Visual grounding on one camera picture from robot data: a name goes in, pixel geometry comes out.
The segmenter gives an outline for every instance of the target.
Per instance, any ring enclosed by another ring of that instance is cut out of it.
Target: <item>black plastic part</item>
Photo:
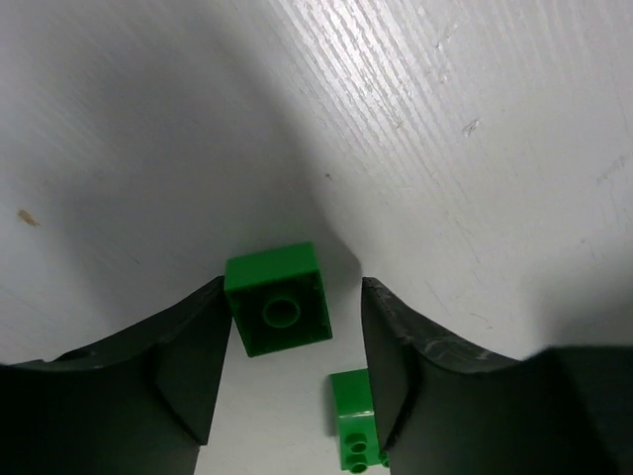
[[[0,474],[192,475],[230,330],[223,287],[56,361],[0,366]]]
[[[393,475],[633,473],[633,349],[485,350],[363,279],[365,350]]]

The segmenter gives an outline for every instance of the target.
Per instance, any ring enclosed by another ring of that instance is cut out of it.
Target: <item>scratched surface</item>
[[[633,341],[633,3],[6,0],[0,360],[311,239],[335,339],[231,337],[199,473],[338,473],[360,275],[522,357]]]

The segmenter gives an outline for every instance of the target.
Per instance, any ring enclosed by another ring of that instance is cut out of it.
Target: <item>brown stain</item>
[[[24,221],[27,225],[33,226],[34,228],[40,225],[40,223],[33,219],[33,216],[31,216],[31,213],[29,213],[27,210],[20,210],[18,212],[18,218]]]

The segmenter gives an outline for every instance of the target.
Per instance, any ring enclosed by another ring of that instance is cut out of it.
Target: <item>green brick with studs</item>
[[[332,338],[310,242],[230,259],[225,294],[248,356]]]
[[[367,369],[331,374],[340,442],[340,467],[363,473],[371,465],[389,467],[381,451]]]

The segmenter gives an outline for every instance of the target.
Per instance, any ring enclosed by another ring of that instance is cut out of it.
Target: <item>green block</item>
[[[230,259],[225,294],[248,356],[332,338],[310,242]]]
[[[367,369],[332,374],[330,379],[338,419],[340,468],[363,473],[371,465],[389,467],[387,453],[378,443]]]

